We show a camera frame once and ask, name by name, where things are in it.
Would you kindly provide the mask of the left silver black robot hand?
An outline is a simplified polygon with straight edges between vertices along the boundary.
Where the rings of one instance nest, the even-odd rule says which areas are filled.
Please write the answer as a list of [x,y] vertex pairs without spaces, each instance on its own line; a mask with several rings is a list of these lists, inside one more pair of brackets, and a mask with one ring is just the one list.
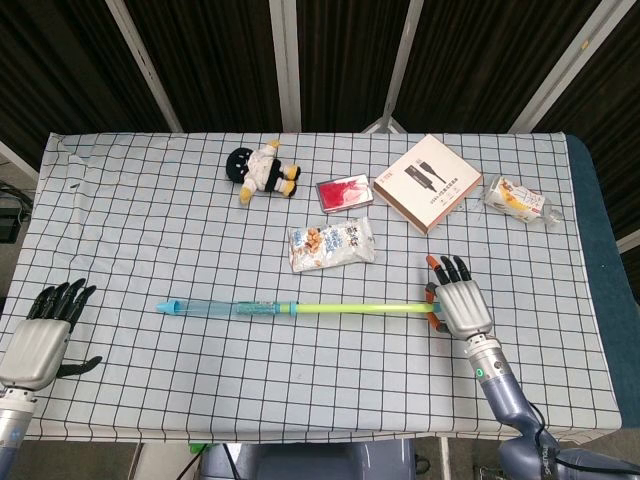
[[63,362],[71,335],[95,292],[81,278],[45,288],[16,327],[1,361],[1,384],[7,389],[37,392],[56,378],[80,376],[96,368],[100,356],[80,364]]

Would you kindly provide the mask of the right silver robot hand orange fingertips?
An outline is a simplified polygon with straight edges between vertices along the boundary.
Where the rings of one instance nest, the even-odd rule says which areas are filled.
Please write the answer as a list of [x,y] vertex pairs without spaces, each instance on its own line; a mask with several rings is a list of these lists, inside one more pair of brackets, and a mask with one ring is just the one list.
[[426,261],[438,281],[425,287],[426,302],[433,306],[427,313],[430,326],[461,340],[488,334],[493,319],[465,262],[457,255],[439,260],[428,255]]

